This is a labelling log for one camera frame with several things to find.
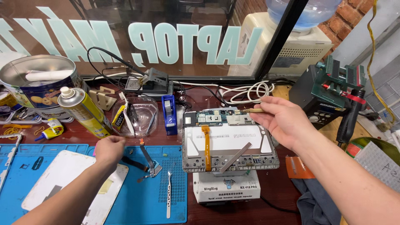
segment white cap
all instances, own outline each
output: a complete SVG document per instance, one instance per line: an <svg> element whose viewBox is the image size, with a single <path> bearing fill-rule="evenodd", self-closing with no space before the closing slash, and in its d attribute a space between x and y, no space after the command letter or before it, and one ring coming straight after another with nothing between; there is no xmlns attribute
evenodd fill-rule
<svg viewBox="0 0 400 225"><path fill-rule="evenodd" d="M69 87L62 87L60 89L60 91L61 91L61 95L63 97L66 97L66 98L71 97L72 95L74 95L74 90L70 89Z"/></svg>

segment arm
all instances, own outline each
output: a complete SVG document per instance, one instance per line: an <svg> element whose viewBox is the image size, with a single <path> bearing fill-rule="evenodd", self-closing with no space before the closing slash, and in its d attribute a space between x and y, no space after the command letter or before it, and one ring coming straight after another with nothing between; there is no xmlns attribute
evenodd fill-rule
<svg viewBox="0 0 400 225"><path fill-rule="evenodd" d="M54 196L17 220L22 224L81 224L97 192L116 170L125 139L109 136L97 142L96 162Z"/></svg>
<svg viewBox="0 0 400 225"><path fill-rule="evenodd" d="M320 134L303 110L277 97L262 98L250 116L294 151L325 188L349 224L398 224L400 194Z"/></svg>

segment hand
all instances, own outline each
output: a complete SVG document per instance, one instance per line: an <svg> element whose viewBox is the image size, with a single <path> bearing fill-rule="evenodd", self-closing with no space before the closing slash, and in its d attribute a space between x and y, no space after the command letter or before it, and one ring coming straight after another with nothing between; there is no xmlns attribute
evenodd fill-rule
<svg viewBox="0 0 400 225"><path fill-rule="evenodd" d="M250 117L271 132L272 136L286 148L296 152L296 144L310 138L317 130L300 106L283 98L266 96L261 104L266 113L250 113Z"/></svg>
<svg viewBox="0 0 400 225"><path fill-rule="evenodd" d="M126 139L120 136L108 136L97 142L96 163L108 166L114 172L124 154Z"/></svg>

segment white cable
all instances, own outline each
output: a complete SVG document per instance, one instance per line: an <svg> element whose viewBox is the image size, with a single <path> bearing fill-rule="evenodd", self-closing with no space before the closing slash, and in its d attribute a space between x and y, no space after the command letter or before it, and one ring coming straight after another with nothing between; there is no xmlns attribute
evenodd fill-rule
<svg viewBox="0 0 400 225"><path fill-rule="evenodd" d="M261 98L264 96L268 96L270 95L270 93L275 89L275 85L272 84L271 87L268 87L268 85L266 84L267 82L269 82L268 80L264 80L261 82L258 82L252 86L241 86L241 87L237 87L237 88L227 88L224 86L219 86L222 89L225 89L225 92L221 93L221 96L224 97L224 94L234 91L234 92L239 92L238 94L234 95L230 101L226 101L227 104L245 104L245 103L260 103L261 102ZM186 83L186 82L178 82L178 81L174 81L174 83L176 84L186 84L186 85L198 85L198 86L218 86L218 84L195 84L195 83ZM250 93L251 92L255 92L257 94L257 99L251 99L250 98ZM236 98L237 96L240 96L241 94L246 94L247 93L247 98L248 100L245 101L234 101L233 99Z"/></svg>
<svg viewBox="0 0 400 225"><path fill-rule="evenodd" d="M114 73L114 74L106 75L106 77L118 76L118 75L124 75L124 74L126 74L126 72ZM137 75L137 76L143 76L143 75L141 75L139 73L134 73L134 72L131 73L131 74ZM92 78L92 79L83 79L83 80L84 81L92 81L92 80L98 80L98 79L104 79L104 77L103 76L99 76L99 77L96 77L96 79Z"/></svg>

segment screwdriver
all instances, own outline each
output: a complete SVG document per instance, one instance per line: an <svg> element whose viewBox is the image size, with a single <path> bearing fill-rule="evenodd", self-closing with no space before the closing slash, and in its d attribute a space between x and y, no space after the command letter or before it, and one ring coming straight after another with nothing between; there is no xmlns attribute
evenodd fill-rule
<svg viewBox="0 0 400 225"><path fill-rule="evenodd" d="M248 108L241 110L242 113L264 113L264 110L261 108Z"/></svg>

